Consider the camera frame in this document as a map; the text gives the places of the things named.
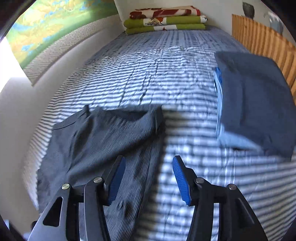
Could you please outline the grey houndstooth trousers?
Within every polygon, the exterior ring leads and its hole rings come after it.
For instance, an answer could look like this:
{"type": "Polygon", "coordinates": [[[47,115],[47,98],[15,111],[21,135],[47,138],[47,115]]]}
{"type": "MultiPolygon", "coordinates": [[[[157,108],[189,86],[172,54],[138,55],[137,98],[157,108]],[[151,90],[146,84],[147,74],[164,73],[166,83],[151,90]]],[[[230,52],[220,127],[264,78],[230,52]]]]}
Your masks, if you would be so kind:
{"type": "Polygon", "coordinates": [[[112,240],[133,240],[138,218],[157,175],[165,137],[159,105],[90,110],[85,106],[52,128],[37,171],[42,212],[64,184],[86,184],[119,156],[126,168],[115,201],[104,209],[112,240]]]}

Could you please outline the light blue folded garment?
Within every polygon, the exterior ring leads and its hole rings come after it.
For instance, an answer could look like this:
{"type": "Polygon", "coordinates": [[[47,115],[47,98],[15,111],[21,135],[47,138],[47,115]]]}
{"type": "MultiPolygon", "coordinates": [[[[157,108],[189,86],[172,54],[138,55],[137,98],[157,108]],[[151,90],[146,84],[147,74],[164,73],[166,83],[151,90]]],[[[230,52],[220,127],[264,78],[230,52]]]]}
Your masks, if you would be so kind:
{"type": "Polygon", "coordinates": [[[216,137],[220,145],[227,148],[238,150],[256,150],[262,151],[262,148],[255,144],[248,138],[238,135],[232,132],[227,132],[224,125],[221,123],[222,116],[222,73],[219,67],[215,67],[213,70],[214,82],[217,91],[217,126],[216,137]]]}

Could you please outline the dark blue folded garment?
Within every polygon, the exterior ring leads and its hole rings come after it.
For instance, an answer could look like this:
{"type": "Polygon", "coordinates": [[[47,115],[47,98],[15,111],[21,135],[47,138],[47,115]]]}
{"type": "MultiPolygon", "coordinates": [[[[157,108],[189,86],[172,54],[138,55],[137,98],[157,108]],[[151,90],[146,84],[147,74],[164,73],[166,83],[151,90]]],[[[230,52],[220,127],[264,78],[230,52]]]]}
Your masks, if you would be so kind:
{"type": "Polygon", "coordinates": [[[224,129],[246,137],[267,155],[291,158],[295,103],[277,64],[243,52],[219,51],[215,59],[222,75],[224,129]]]}

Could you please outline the blue white striped bed cover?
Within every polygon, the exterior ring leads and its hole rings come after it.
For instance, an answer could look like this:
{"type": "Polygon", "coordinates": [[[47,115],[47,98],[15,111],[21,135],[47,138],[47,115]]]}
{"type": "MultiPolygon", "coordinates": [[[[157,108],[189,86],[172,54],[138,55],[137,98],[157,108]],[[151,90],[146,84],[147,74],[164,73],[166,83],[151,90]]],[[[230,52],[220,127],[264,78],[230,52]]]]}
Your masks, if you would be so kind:
{"type": "Polygon", "coordinates": [[[175,155],[213,184],[236,184],[267,238],[281,240],[295,219],[295,159],[219,146],[213,79],[216,51],[243,52],[244,47],[211,27],[121,34],[91,57],[51,98],[30,141],[23,181],[34,206],[38,205],[37,170],[53,125],[85,105],[116,109],[160,104],[166,119],[164,154],[135,240],[186,239],[193,209],[180,197],[171,165],[175,155]]]}

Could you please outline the wooden slatted headboard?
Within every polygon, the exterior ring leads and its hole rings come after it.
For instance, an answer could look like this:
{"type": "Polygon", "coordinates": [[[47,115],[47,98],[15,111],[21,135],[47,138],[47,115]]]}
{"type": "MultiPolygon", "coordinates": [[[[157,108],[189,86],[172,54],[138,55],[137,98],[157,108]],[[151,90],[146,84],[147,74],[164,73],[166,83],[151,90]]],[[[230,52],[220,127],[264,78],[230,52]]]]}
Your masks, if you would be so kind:
{"type": "Polygon", "coordinates": [[[295,46],[270,27],[244,16],[232,15],[232,37],[250,53],[272,59],[282,71],[295,99],[295,46]]]}

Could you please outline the lower green folded blanket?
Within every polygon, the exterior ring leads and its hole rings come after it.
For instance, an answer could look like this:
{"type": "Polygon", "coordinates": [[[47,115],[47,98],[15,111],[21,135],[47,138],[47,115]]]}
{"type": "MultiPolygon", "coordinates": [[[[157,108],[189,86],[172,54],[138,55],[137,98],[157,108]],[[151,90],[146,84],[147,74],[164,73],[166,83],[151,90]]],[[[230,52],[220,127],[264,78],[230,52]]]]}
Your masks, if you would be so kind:
{"type": "Polygon", "coordinates": [[[205,24],[176,24],[164,26],[149,26],[126,29],[127,35],[134,35],[139,33],[154,32],[154,31],[169,31],[169,30],[205,30],[205,24]]]}

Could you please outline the green folded blanket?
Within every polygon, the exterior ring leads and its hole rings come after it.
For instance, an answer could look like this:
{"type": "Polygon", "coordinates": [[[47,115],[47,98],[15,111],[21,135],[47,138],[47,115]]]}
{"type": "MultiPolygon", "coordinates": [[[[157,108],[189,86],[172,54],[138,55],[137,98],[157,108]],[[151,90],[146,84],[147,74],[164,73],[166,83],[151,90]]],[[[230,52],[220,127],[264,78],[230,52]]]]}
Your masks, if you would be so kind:
{"type": "Polygon", "coordinates": [[[167,16],[163,18],[127,19],[123,25],[128,28],[141,28],[150,26],[164,26],[175,24],[204,24],[208,21],[205,15],[202,16],[167,16]]]}
{"type": "Polygon", "coordinates": [[[176,24],[164,26],[149,26],[126,29],[127,35],[134,35],[139,33],[154,32],[154,31],[169,31],[169,30],[205,30],[205,24],[176,24]]]}

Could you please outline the dark grey vase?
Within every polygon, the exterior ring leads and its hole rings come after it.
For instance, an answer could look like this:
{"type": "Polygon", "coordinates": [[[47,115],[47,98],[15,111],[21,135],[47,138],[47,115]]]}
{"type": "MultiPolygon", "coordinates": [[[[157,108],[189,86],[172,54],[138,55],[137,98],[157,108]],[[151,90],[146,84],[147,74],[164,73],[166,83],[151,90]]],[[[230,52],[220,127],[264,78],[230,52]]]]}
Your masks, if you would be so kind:
{"type": "Polygon", "coordinates": [[[254,9],[254,6],[251,5],[251,4],[249,4],[249,3],[243,2],[243,3],[242,3],[242,8],[243,8],[244,15],[245,15],[247,18],[250,18],[250,19],[253,20],[254,15],[255,15],[255,9],[254,9]]]}

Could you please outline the upper green folded blanket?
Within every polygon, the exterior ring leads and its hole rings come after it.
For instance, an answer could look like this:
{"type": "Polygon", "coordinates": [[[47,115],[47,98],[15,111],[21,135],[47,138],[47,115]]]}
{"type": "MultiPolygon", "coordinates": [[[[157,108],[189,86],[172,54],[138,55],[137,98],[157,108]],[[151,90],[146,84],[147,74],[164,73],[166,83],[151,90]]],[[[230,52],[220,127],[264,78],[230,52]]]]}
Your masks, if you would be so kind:
{"type": "Polygon", "coordinates": [[[123,25],[128,28],[141,28],[150,26],[164,26],[175,24],[204,24],[208,21],[205,15],[202,16],[167,16],[163,18],[127,19],[123,25]]]}

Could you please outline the red white floral blanket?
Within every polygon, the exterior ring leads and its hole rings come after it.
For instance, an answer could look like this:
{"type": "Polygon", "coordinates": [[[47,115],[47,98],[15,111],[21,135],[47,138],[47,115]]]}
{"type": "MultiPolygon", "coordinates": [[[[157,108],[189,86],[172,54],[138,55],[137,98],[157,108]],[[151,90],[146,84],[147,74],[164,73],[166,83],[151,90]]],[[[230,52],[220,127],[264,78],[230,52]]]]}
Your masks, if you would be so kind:
{"type": "Polygon", "coordinates": [[[175,8],[135,9],[129,13],[130,19],[163,18],[167,16],[200,16],[201,11],[194,6],[178,6],[175,8]]]}

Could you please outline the green yellow wall painting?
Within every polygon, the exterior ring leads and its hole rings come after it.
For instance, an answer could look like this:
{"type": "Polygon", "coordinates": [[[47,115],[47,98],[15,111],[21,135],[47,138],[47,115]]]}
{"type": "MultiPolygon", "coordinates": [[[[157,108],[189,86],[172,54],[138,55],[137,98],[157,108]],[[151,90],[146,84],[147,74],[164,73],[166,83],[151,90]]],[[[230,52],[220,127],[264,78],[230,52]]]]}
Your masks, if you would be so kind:
{"type": "Polygon", "coordinates": [[[114,1],[35,1],[6,35],[11,50],[25,68],[49,45],[73,30],[117,15],[114,1]]]}

